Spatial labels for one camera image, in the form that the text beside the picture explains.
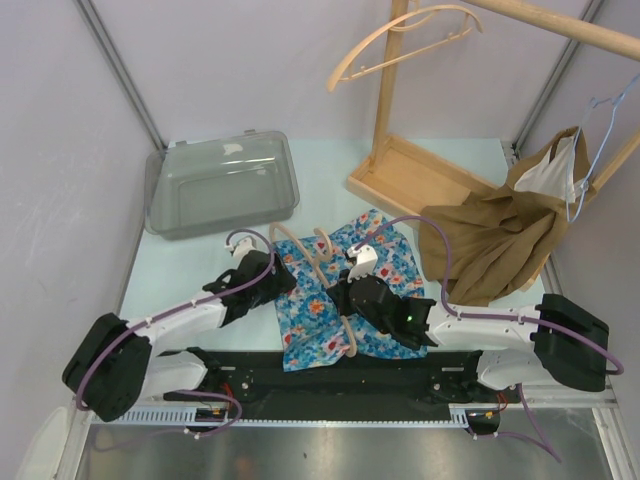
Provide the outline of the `tan brown skirt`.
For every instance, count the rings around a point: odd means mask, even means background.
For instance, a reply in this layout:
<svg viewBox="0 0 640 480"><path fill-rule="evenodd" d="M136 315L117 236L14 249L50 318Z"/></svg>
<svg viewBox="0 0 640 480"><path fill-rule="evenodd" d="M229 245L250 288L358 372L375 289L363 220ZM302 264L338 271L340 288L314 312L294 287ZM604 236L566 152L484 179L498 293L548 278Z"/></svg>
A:
<svg viewBox="0 0 640 480"><path fill-rule="evenodd" d="M558 132L521 159L489 194L427 206L419 251L430 281L446 281L450 302L487 306L521 289L561 242L579 206L596 195L584 134Z"/></svg>

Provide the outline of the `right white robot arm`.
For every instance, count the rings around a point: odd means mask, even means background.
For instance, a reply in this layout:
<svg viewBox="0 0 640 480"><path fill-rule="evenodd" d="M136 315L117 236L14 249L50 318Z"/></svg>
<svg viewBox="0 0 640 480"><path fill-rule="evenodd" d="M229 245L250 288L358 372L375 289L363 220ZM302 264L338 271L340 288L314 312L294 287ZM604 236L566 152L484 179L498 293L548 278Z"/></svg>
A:
<svg viewBox="0 0 640 480"><path fill-rule="evenodd" d="M418 350L478 353L461 388L473 401L523 382L553 379L580 391L606 383L609 327L559 294L533 306L491 309L400 296L379 277L350 280L342 271L327 293L341 314L357 314L382 334Z"/></svg>

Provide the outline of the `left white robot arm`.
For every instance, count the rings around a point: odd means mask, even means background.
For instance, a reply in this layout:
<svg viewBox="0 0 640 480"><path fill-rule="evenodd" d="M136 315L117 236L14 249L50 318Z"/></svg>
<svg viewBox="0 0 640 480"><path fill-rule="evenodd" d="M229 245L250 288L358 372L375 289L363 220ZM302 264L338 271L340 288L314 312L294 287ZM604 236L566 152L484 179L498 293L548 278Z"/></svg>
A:
<svg viewBox="0 0 640 480"><path fill-rule="evenodd" d="M197 335L221 329L295 286L278 254L252 250L237 268L167 312L143 320L114 313L98 317L63 370L62 381L105 422L142 399L175 391L210 399L221 387L219 364L194 345Z"/></svg>

